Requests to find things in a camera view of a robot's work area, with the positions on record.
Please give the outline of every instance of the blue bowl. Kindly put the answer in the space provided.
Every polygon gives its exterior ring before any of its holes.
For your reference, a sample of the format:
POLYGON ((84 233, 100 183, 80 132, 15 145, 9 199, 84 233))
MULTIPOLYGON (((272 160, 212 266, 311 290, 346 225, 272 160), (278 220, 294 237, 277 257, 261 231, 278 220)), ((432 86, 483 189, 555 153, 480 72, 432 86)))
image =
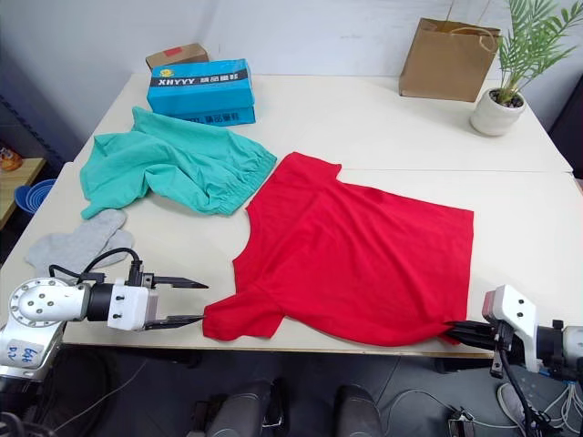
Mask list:
POLYGON ((33 187, 23 185, 15 190, 16 205, 28 214, 35 214, 45 200, 56 179, 43 180, 33 187))
POLYGON ((35 214, 35 212, 30 210, 26 204, 26 195, 29 191, 30 187, 28 185, 23 185, 15 189, 15 201, 19 208, 32 215, 35 214))

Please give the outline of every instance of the blue box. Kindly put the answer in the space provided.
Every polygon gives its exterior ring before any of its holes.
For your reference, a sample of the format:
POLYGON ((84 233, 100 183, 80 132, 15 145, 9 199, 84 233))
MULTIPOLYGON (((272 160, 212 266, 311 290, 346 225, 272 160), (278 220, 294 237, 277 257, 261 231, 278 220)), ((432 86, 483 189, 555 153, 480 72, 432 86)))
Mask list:
POLYGON ((255 122, 245 59, 157 66, 148 102, 157 114, 214 126, 255 122))

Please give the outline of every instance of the brown paper bag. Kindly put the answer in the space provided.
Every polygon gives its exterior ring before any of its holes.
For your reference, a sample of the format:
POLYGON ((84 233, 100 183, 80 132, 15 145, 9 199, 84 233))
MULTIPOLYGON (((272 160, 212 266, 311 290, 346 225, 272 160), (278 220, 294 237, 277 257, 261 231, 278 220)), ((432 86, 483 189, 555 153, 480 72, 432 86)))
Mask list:
POLYGON ((399 78, 408 97, 476 101, 500 29, 421 18, 399 78))

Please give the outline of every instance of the white flower pot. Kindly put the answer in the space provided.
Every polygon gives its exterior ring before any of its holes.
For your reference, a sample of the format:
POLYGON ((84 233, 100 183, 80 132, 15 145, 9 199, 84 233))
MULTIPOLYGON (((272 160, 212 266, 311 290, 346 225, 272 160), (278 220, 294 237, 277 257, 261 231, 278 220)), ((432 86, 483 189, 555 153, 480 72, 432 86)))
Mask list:
POLYGON ((490 96, 490 91, 496 89, 490 88, 482 95, 470 117, 470 123, 475 130, 490 136, 504 135, 508 132, 527 107, 527 102, 521 94, 518 94, 523 102, 521 107, 498 105, 490 96))

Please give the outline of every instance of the gray carpet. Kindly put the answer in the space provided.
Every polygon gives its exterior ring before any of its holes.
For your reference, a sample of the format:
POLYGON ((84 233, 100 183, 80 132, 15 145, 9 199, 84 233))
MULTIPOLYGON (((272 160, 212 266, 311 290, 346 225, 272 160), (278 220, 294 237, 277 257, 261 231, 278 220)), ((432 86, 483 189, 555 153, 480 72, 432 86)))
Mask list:
MULTIPOLYGON (((117 354, 117 361, 119 379, 125 381, 143 358, 117 354)), ((528 399, 538 408, 564 390, 559 381, 521 368, 516 372, 528 399)), ((149 360, 115 397, 96 435, 184 437, 197 401, 227 394, 248 381, 277 377, 284 378, 290 389, 291 437, 330 436, 334 394, 348 383, 373 395, 384 424, 389 402, 408 389, 429 391, 446 404, 463 406, 481 422, 509 424, 496 400, 496 388, 502 381, 490 377, 487 369, 440 374, 433 360, 413 357, 206 351, 194 369, 149 360)), ((557 410, 551 413, 557 416, 557 410)), ((408 395, 394 407, 389 435, 447 436, 447 415, 446 408, 423 394, 408 395)), ((573 416, 573 425, 578 427, 579 416, 574 412, 573 416)), ((519 433, 514 430, 476 429, 477 437, 515 435, 519 433)))

